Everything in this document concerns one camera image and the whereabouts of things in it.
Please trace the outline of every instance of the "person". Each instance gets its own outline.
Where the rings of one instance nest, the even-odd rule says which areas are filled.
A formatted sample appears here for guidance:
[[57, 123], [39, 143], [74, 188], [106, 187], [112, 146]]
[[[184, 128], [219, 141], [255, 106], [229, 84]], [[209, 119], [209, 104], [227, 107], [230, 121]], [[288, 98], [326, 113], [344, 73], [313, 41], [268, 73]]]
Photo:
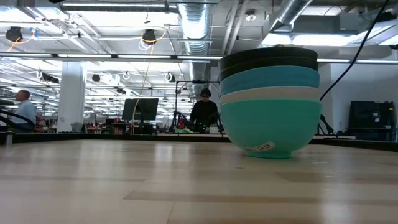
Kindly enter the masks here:
[[[30, 93], [27, 90], [20, 90], [17, 95], [16, 95], [16, 100], [20, 101], [18, 105], [18, 109], [16, 110], [15, 114], [23, 116], [29, 120], [31, 120], [33, 123], [36, 123], [36, 113], [37, 113], [37, 108], [35, 105], [33, 105], [32, 102], [29, 100]], [[20, 118], [11, 118], [11, 121], [18, 124], [19, 126], [29, 128], [31, 129], [30, 132], [34, 130], [34, 127], [32, 127], [31, 124], [28, 124], [28, 122], [24, 121], [23, 119]], [[18, 133], [26, 133], [28, 131], [23, 131], [23, 130], [16, 130]]]
[[216, 103], [210, 100], [211, 92], [208, 88], [204, 88], [200, 96], [201, 101], [196, 102], [193, 106], [190, 122], [195, 124], [197, 131], [208, 133], [210, 125], [217, 122], [218, 109]]

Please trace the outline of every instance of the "green object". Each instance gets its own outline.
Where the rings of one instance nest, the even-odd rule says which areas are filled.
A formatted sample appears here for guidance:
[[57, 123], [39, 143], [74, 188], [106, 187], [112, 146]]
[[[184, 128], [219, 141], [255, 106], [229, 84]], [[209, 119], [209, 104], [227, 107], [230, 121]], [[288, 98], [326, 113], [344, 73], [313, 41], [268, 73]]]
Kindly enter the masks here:
[[235, 101], [221, 105], [221, 122], [247, 156], [282, 159], [311, 141], [321, 110], [311, 100]]

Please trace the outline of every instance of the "red object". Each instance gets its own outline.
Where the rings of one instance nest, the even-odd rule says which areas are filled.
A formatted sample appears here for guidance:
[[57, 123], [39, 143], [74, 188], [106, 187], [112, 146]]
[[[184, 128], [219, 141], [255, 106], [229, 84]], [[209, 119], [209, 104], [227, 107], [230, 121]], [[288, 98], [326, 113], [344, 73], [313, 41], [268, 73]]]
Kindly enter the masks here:
[[185, 128], [184, 120], [183, 119], [178, 119], [178, 128], [179, 130], [182, 130]]

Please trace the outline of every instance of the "person wearing cap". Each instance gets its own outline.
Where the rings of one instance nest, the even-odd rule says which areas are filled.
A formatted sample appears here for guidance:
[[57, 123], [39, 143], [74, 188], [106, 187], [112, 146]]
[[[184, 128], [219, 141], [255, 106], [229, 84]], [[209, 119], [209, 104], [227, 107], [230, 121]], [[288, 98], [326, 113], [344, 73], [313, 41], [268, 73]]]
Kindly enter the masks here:
[[208, 132], [209, 127], [217, 122], [218, 109], [216, 103], [210, 100], [211, 92], [208, 88], [204, 88], [201, 93], [201, 100], [197, 101], [193, 106], [190, 122], [195, 124], [195, 129], [199, 132]]

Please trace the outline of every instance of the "stack of bowls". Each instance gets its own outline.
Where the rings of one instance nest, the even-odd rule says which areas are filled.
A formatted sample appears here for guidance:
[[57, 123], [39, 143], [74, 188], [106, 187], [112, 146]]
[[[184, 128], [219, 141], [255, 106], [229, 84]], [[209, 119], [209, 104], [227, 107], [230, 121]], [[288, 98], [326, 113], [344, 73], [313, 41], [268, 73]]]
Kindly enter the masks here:
[[289, 158], [317, 131], [318, 55], [298, 47], [247, 50], [218, 65], [221, 122], [247, 156]]

